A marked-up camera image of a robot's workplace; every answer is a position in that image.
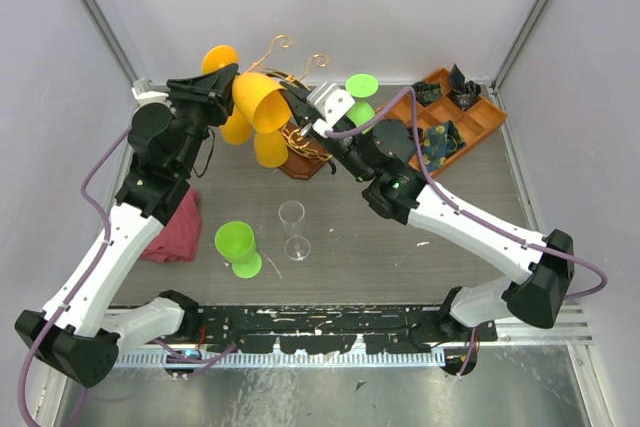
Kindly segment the orange goblet front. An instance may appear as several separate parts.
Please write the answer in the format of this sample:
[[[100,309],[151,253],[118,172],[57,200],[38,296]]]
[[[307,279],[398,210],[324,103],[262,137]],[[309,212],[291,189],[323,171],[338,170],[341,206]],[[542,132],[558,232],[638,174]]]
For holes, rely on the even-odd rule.
[[[234,48],[218,45],[204,56],[201,71],[203,74],[209,74],[238,63],[239,56]],[[265,74],[241,73],[236,76],[232,86],[234,109],[238,110],[257,133],[275,132],[291,117],[290,108],[282,95],[283,91],[282,85]]]

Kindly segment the orange goblet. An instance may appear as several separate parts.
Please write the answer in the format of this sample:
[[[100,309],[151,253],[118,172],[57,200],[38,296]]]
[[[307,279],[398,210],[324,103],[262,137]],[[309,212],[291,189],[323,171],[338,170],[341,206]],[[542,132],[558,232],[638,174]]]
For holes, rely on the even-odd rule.
[[[254,137],[254,152],[257,162],[265,168],[278,168],[288,159],[287,143],[279,130],[257,132]]]
[[[203,74],[209,74],[238,63],[239,56],[234,48],[218,45],[204,56],[201,71]],[[238,110],[257,133],[275,132],[291,117],[290,108],[282,95],[283,91],[282,85],[265,74],[241,73],[236,76],[232,86],[234,109]]]
[[[219,131],[226,143],[241,145],[251,138],[253,129],[244,115],[235,109],[226,123],[220,126]]]

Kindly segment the green goblet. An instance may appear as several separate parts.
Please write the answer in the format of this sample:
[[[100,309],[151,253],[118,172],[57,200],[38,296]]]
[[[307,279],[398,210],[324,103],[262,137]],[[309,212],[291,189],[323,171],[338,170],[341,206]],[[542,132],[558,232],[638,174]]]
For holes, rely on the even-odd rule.
[[[346,81],[346,91],[355,101],[347,112],[347,117],[355,127],[369,122],[375,116],[375,110],[368,99],[378,91],[378,87],[377,79],[366,73],[355,74]]]
[[[241,221],[225,223],[217,230],[214,245],[237,277],[250,279],[260,272],[262,259],[256,250],[254,232],[248,224]]]

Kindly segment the green goblet front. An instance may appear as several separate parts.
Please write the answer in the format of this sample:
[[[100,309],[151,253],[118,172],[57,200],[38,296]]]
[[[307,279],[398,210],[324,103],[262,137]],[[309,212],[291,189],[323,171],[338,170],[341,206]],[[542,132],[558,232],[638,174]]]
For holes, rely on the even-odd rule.
[[[260,272],[262,259],[256,250],[254,232],[248,224],[241,221],[225,223],[217,230],[214,245],[237,277],[250,279]]]

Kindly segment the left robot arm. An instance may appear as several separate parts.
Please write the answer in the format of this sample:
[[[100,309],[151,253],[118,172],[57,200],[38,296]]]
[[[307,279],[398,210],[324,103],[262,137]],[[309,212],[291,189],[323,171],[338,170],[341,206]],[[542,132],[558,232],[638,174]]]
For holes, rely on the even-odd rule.
[[[39,311],[25,310],[15,330],[34,357],[92,388],[118,357],[162,336],[194,340],[199,304],[173,290],[113,318],[107,310],[144,249],[161,233],[189,191],[202,144],[234,110],[232,86],[239,67],[230,63],[162,91],[133,88],[138,104],[125,134],[133,150],[129,172],[103,231],[63,287]]]

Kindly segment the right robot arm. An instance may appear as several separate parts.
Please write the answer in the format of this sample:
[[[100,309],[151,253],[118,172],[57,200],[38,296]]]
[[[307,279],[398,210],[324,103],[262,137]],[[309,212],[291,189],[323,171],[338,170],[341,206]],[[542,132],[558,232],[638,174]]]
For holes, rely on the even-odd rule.
[[[459,341],[485,322],[515,317],[550,329],[574,276],[573,240],[519,228],[454,196],[410,162],[420,156],[419,132],[376,115],[356,126],[347,117],[353,97],[334,83],[297,86],[283,96],[294,121],[357,181],[369,207],[384,219],[435,233],[502,273],[476,287],[454,287],[438,312],[444,337]]]

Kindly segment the clear champagne flute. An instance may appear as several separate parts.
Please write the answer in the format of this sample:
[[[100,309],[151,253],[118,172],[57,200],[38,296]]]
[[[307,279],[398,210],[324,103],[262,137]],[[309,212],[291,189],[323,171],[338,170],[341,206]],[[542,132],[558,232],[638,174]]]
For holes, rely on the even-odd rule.
[[[304,236],[306,210],[304,205],[295,200],[282,203],[278,209],[278,217],[286,234],[284,252],[293,261],[305,260],[311,251],[311,245]]]

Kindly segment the dark rolled cloth in tray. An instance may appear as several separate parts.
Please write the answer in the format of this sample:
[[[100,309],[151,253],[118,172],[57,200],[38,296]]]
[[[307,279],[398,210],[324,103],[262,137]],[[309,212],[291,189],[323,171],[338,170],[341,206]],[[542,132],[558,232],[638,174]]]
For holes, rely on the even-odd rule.
[[[415,93],[416,101],[423,106],[427,106],[442,97],[439,83],[419,81],[412,85],[412,89]]]

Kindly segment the blue yellow patterned cloth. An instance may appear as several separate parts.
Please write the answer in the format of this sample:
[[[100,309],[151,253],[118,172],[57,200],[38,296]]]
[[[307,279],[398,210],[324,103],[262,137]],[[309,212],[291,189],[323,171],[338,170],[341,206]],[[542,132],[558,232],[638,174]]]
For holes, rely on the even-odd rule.
[[[466,141],[453,121],[428,128],[422,136],[421,147],[427,171],[440,170],[450,157],[465,147]]]

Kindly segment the dark folded cloth in tray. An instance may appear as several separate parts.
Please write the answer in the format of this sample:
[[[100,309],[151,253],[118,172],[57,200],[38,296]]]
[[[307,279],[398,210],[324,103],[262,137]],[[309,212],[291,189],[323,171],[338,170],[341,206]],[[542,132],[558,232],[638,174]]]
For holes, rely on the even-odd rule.
[[[469,110],[479,101],[481,87],[473,80],[467,80],[456,64],[449,72],[448,81],[448,98],[462,111]]]

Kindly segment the red cloth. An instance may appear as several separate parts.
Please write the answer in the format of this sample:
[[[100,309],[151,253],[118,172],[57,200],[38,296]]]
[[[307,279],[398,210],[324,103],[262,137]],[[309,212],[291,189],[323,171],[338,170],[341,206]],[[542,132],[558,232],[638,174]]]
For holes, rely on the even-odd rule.
[[[169,223],[139,259],[156,263],[190,262],[196,257],[202,229],[200,193],[190,188]]]

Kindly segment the wooden compartment tray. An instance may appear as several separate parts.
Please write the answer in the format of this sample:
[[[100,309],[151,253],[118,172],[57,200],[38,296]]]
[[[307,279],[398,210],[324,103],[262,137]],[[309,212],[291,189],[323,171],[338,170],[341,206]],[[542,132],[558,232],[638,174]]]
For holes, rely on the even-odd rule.
[[[425,162],[433,178],[446,171],[463,156],[470,153],[479,146],[494,132],[498,131],[507,115],[487,100],[482,94],[478,95],[477,101],[467,110],[462,110],[455,104],[452,89],[449,85],[450,71],[440,68],[424,78],[425,82],[440,85],[442,96],[428,105],[417,104],[418,128],[426,133],[429,129],[434,129],[440,124],[451,121],[457,128],[459,137],[464,141],[462,146],[454,136],[448,136],[449,146],[455,152],[444,159],[444,156],[432,157],[424,153]]]

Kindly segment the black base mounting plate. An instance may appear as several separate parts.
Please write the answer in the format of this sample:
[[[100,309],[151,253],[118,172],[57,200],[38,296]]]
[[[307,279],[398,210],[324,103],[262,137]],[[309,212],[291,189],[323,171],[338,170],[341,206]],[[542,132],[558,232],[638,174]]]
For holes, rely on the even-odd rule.
[[[447,331],[429,305],[219,305],[200,308],[189,335],[163,334],[160,341],[209,352],[233,345],[241,353],[288,355],[344,354],[361,342],[366,354],[376,355],[428,353],[469,339],[468,328]]]

